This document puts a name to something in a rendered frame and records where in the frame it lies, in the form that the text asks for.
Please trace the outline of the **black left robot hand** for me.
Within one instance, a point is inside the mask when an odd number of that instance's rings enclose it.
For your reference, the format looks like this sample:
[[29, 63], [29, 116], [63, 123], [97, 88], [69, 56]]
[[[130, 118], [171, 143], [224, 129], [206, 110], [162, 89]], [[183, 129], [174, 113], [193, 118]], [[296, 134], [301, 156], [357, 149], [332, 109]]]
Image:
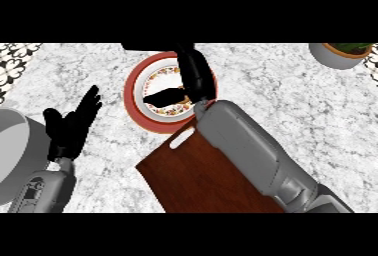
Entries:
[[45, 134], [50, 137], [48, 161], [54, 162], [59, 158], [75, 160], [79, 156], [100, 107], [99, 87], [93, 85], [76, 109], [66, 116], [54, 108], [43, 111]]

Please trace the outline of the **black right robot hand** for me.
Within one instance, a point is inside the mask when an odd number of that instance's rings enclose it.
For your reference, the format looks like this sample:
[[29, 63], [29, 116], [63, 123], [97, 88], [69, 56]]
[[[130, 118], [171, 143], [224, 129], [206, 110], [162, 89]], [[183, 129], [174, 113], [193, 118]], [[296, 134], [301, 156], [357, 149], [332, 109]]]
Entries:
[[215, 98], [215, 83], [202, 53], [195, 49], [192, 43], [175, 43], [174, 52], [183, 87], [167, 88], [143, 98], [143, 102], [158, 108], [177, 104], [184, 99], [196, 103]]

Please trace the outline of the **red-rimmed floral plate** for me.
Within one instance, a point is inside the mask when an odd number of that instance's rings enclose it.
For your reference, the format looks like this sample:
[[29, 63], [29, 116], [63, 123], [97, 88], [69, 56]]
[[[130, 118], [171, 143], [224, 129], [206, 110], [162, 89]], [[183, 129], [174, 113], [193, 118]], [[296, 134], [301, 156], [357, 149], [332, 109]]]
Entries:
[[177, 54], [162, 52], [147, 57], [134, 67], [124, 82], [124, 108], [137, 125], [150, 132], [172, 134], [195, 118], [193, 110], [181, 117], [158, 120], [141, 100], [144, 80], [158, 67], [177, 63]]

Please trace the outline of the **large grey bowl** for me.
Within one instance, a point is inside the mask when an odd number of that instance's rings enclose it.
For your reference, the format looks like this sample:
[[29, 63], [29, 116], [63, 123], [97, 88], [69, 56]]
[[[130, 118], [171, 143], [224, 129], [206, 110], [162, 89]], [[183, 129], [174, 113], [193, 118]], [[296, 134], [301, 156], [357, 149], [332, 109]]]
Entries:
[[44, 125], [0, 108], [0, 205], [14, 199], [31, 173], [47, 167], [48, 145]]

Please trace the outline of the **grey plant pot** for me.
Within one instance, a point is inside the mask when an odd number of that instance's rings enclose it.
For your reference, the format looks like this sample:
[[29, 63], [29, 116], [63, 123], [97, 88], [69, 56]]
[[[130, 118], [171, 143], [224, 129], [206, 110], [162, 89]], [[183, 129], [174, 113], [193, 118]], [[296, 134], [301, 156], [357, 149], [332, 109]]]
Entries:
[[329, 43], [310, 43], [308, 50], [317, 62], [338, 70], [351, 69], [372, 53], [372, 47], [361, 54], [344, 53]]

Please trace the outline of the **brown wooden cutting board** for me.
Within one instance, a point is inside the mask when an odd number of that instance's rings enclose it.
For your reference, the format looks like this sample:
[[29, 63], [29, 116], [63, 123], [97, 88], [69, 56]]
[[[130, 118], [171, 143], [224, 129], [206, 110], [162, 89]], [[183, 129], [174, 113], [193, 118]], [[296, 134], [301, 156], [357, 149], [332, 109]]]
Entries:
[[195, 125], [195, 120], [183, 125], [136, 166], [165, 212], [282, 213], [198, 131], [175, 149], [169, 148]]

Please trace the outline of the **green plant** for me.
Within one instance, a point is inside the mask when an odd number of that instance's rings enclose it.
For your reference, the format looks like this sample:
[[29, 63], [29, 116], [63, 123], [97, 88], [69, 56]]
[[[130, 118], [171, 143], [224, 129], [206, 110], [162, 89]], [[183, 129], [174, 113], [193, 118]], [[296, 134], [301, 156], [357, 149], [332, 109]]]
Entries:
[[336, 43], [335, 48], [347, 53], [347, 54], [354, 54], [360, 55], [363, 54], [372, 46], [372, 43]]

